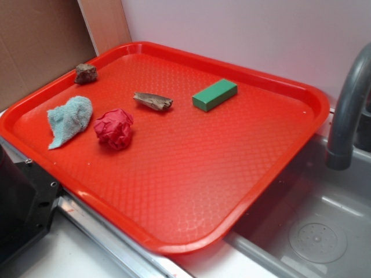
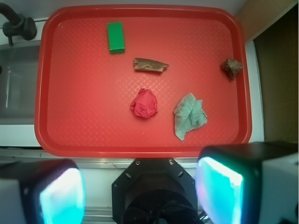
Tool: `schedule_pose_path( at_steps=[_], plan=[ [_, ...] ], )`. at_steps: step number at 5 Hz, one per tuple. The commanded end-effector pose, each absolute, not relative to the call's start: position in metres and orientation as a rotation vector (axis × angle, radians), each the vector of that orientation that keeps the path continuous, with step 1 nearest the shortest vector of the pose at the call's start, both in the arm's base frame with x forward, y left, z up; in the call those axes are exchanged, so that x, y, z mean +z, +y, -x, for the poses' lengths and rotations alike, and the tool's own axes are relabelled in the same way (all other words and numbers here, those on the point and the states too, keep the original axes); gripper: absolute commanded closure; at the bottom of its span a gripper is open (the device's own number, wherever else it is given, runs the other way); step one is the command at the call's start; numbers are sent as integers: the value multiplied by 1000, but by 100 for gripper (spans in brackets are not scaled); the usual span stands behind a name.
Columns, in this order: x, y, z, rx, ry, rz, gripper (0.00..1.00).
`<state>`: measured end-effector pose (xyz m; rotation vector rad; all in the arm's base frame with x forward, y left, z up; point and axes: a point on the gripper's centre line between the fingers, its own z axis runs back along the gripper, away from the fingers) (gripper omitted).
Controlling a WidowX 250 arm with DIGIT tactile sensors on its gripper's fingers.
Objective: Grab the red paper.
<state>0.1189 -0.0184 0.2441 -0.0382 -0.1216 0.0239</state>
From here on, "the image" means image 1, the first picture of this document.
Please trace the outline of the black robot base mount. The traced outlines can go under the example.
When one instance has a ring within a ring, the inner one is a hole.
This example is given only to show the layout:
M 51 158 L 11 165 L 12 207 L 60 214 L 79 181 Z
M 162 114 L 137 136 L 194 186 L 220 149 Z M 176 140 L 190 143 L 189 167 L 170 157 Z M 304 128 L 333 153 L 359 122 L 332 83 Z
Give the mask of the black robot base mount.
M 35 162 L 11 160 L 1 148 L 1 267 L 50 231 L 60 183 Z

